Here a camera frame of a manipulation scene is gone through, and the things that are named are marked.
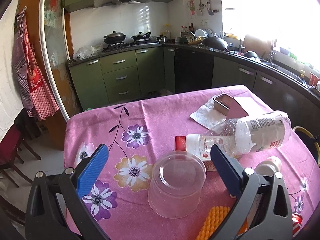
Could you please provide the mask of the clear water bottle grey label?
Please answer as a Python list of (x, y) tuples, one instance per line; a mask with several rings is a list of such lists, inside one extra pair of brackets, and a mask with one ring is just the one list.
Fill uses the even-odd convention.
[(274, 111), (228, 119), (207, 133), (230, 157), (279, 148), (291, 135), (291, 120), (287, 113)]

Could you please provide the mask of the silver snack wrapper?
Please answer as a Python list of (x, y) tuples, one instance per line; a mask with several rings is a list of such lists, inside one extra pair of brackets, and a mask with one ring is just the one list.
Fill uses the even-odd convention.
[(271, 156), (260, 162), (255, 167), (255, 172), (263, 176), (273, 176), (276, 172), (281, 172), (282, 162), (278, 157)]

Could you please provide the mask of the steel kitchen sink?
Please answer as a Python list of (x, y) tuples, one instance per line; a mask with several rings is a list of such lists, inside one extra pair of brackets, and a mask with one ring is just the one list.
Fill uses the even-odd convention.
[(306, 81), (303, 78), (301, 78), (300, 76), (294, 74), (293, 72), (291, 72), (291, 71), (289, 71), (289, 70), (287, 70), (287, 69), (285, 69), (285, 68), (283, 68), (283, 67), (281, 67), (279, 65), (276, 65), (274, 63), (269, 63), (269, 62), (263, 62), (263, 64), (267, 65), (269, 67), (272, 67), (272, 68), (274, 68), (274, 69), (276, 69), (276, 70), (278, 70), (278, 71), (280, 71), (282, 73), (285, 73), (286, 75), (290, 76), (292, 79), (295, 79), (297, 82), (299, 82), (301, 85), (303, 85), (305, 87), (308, 86)]

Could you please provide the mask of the green lower kitchen cabinets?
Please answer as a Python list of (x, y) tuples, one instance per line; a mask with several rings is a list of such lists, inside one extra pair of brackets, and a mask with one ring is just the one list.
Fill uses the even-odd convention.
[(109, 51), (70, 64), (84, 111), (175, 92), (174, 48), (159, 43)]

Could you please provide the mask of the red soda can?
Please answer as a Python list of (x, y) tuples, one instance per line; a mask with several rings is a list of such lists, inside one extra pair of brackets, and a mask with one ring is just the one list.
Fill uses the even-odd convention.
[(293, 223), (293, 238), (295, 238), (300, 230), (302, 229), (303, 217), (298, 213), (292, 213), (292, 223)]

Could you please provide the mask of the orange foam net sleeve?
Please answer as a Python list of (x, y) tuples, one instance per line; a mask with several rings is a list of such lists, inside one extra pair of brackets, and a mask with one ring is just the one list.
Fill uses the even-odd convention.
[(208, 240), (226, 218), (231, 208), (226, 206), (214, 206), (210, 209), (204, 225), (199, 231), (196, 240)]

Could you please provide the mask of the dark red wooden chair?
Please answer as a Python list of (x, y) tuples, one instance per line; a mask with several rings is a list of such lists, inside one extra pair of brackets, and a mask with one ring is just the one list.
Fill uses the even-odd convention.
[(22, 164), (24, 161), (18, 155), (18, 151), (21, 149), (20, 145), (24, 145), (25, 148), (37, 159), (41, 160), (41, 157), (28, 145), (24, 139), (22, 133), (19, 131), (17, 126), (13, 124), (7, 131), (6, 135), (1, 141), (1, 175), (7, 178), (8, 181), (13, 183), (17, 188), (19, 185), (7, 174), (6, 170), (12, 169), (18, 175), (20, 175), (25, 181), (32, 184), (33, 181), (27, 177), (16, 165), (15, 160), (18, 159)]

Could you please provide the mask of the small bottle red label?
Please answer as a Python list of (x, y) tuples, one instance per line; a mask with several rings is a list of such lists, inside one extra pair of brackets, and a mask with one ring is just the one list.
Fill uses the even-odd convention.
[(199, 157), (207, 171), (216, 171), (210, 157), (210, 151), (214, 144), (218, 144), (230, 157), (240, 158), (236, 151), (235, 139), (232, 136), (189, 134), (175, 137), (175, 150), (186, 151)]

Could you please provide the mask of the clear plastic cup upside down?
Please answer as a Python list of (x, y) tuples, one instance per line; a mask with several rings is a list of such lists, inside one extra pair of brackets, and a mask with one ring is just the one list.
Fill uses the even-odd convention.
[(153, 166), (148, 203), (159, 216), (183, 218), (196, 210), (207, 171), (203, 161), (188, 152), (174, 151)]

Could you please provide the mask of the white paper napkin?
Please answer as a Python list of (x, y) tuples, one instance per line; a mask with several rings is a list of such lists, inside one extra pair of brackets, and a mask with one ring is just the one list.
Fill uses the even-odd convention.
[(214, 97), (210, 98), (194, 113), (191, 113), (190, 117), (207, 129), (212, 129), (226, 120), (226, 116), (214, 108)]

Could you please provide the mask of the pink floral tablecloth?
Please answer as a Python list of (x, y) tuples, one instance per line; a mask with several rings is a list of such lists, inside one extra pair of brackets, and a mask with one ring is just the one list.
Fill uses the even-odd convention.
[(222, 93), (250, 98), (248, 107), (254, 113), (271, 111), (248, 88), (238, 85), (97, 108), (68, 121), (65, 167), (74, 167), (81, 154), (93, 153), (100, 144), (110, 150), (84, 201), (111, 239), (195, 239), (212, 207), (228, 210), (234, 205), (215, 171), (207, 174), (196, 210), (184, 218), (157, 215), (147, 198), (154, 163), (174, 150), (177, 136), (206, 132), (191, 113)]

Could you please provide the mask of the small metal tin tray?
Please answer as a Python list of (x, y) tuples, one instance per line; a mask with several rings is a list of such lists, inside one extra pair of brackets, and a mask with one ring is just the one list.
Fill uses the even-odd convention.
[(227, 116), (234, 98), (226, 93), (214, 97), (214, 108), (221, 114)]

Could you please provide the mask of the red checkered apron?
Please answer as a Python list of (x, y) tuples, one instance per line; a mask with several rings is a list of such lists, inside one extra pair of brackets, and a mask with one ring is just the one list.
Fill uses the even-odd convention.
[(54, 115), (59, 107), (37, 64), (29, 41), (26, 7), (17, 15), (17, 33), (12, 52), (12, 71), (17, 80), (24, 109), (31, 118), (44, 120)]

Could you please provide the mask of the red cup on counter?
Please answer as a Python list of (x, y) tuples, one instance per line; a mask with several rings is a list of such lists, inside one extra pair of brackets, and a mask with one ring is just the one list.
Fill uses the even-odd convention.
[(310, 73), (310, 79), (309, 79), (309, 85), (317, 87), (318, 83), (320, 82), (320, 78), (317, 77), (315, 74), (312, 72)]

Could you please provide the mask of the dark cabinets under sink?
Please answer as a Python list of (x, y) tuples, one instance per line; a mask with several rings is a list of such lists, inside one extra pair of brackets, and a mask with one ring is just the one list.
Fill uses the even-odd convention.
[(263, 63), (221, 51), (175, 48), (175, 92), (244, 85), (274, 110), (286, 112), (293, 126), (319, 134), (319, 96)]

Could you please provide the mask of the crumpled clear plastic bag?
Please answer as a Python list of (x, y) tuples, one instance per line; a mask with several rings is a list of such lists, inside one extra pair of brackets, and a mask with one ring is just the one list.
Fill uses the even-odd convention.
[(73, 59), (75, 61), (83, 60), (93, 55), (96, 55), (97, 53), (100, 53), (102, 51), (103, 51), (102, 44), (97, 46), (83, 46), (79, 48), (75, 54), (73, 54)]

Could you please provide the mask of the wooden cutting board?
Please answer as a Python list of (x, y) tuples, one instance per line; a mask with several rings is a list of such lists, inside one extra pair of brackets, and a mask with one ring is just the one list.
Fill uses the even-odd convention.
[(246, 35), (242, 43), (244, 52), (253, 51), (261, 59), (269, 59), (273, 55), (274, 41), (264, 41), (257, 37)]

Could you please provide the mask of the large black wok on counter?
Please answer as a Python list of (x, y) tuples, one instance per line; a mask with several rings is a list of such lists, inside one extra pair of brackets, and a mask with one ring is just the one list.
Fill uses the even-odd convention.
[(207, 37), (202, 41), (202, 44), (208, 48), (229, 52), (228, 43), (222, 38)]

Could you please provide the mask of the black wok with lid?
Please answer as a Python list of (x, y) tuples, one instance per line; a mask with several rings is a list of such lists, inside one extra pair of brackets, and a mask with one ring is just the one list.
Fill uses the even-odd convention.
[(123, 42), (125, 38), (124, 33), (113, 31), (111, 34), (104, 36), (103, 40), (106, 44), (118, 44)]

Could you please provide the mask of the black frying pan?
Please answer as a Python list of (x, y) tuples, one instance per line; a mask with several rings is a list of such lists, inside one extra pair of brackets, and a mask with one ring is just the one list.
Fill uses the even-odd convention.
[(149, 40), (150, 36), (151, 36), (151, 32), (147, 32), (143, 34), (140, 31), (138, 34), (131, 36), (131, 38), (136, 42), (140, 40)]

